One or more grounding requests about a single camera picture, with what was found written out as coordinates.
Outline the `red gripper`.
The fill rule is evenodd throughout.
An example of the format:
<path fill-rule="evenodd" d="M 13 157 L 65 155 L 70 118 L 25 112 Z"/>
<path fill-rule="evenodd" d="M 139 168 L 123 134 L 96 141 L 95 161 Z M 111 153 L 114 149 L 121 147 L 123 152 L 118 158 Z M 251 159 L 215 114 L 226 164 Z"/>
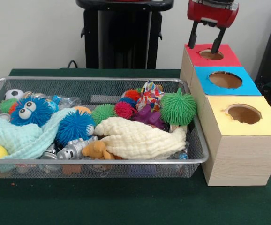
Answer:
<path fill-rule="evenodd" d="M 226 28 L 229 28 L 239 11 L 239 3 L 233 0 L 220 2 L 219 0 L 189 0 L 188 19 L 193 20 L 188 47 L 193 49 L 196 44 L 196 29 L 199 23 L 210 23 L 219 30 L 218 37 L 214 40 L 211 53 L 217 54 Z"/>

